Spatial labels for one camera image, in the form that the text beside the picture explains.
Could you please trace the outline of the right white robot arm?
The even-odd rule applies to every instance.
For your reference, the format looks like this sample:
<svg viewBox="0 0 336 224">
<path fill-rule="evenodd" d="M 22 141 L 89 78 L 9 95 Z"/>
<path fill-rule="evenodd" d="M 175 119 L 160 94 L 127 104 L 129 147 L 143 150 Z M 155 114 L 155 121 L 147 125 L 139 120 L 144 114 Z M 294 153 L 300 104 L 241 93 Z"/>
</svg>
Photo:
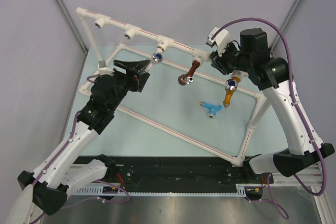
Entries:
<svg viewBox="0 0 336 224">
<path fill-rule="evenodd" d="M 335 153 L 331 143 L 324 143 L 316 132 L 309 138 L 300 113 L 305 113 L 299 104 L 296 88 L 289 80 L 288 64 L 283 58 L 272 58 L 268 49 L 267 34 L 260 28 L 240 32 L 240 47 L 230 39 L 227 30 L 214 27 L 208 35 L 208 45 L 216 46 L 211 53 L 211 65 L 222 74 L 235 70 L 248 74 L 251 82 L 263 92 L 273 107 L 287 140 L 287 148 L 271 154 L 254 156 L 243 162 L 243 179 L 254 183 L 262 173 L 279 172 L 290 177 Z"/>
</svg>

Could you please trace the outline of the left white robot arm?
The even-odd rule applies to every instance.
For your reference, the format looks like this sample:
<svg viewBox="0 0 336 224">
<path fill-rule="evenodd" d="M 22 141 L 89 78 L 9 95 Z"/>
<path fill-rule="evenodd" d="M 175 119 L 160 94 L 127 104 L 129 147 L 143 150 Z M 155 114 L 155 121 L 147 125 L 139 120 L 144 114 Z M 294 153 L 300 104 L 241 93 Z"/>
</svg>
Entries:
<svg viewBox="0 0 336 224">
<path fill-rule="evenodd" d="M 33 203 L 45 214 L 58 212 L 74 192 L 87 184 L 115 178 L 116 163 L 105 155 L 95 157 L 75 172 L 69 169 L 113 120 L 127 93 L 143 90 L 150 76 L 146 71 L 150 63 L 150 60 L 114 60 L 113 64 L 124 72 L 113 69 L 111 73 L 97 75 L 89 101 L 75 114 L 70 134 L 33 172 L 21 172 L 18 177 L 21 188 L 33 186 Z"/>
</svg>

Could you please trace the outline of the white water faucet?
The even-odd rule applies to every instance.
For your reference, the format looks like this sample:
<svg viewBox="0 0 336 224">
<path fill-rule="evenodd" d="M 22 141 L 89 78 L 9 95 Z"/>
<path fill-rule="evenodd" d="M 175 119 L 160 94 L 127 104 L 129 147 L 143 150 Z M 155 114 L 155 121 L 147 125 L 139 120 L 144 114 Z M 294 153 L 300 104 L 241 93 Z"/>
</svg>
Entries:
<svg viewBox="0 0 336 224">
<path fill-rule="evenodd" d="M 149 72 L 155 65 L 163 61 L 163 53 L 164 53 L 164 50 L 161 47 L 156 48 L 154 54 L 152 55 L 151 62 L 145 69 L 145 72 Z"/>
</svg>

